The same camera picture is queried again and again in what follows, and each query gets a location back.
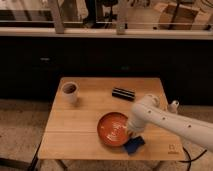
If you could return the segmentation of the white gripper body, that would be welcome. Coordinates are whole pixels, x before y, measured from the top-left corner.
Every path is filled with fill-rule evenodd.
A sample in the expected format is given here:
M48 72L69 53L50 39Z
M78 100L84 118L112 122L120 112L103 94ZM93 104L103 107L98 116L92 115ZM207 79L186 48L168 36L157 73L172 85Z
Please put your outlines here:
M144 121L136 118L136 117L129 117L126 123L126 133L129 136L136 135L141 133L144 130Z

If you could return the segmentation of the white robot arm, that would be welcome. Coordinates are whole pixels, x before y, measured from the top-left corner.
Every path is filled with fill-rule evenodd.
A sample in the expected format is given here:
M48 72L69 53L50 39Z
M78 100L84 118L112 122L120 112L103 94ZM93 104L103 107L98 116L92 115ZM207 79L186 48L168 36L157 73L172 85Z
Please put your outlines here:
M155 124L213 153L213 123L173 114L159 108L160 99L146 94L131 108L126 123L128 133L141 133L147 123Z

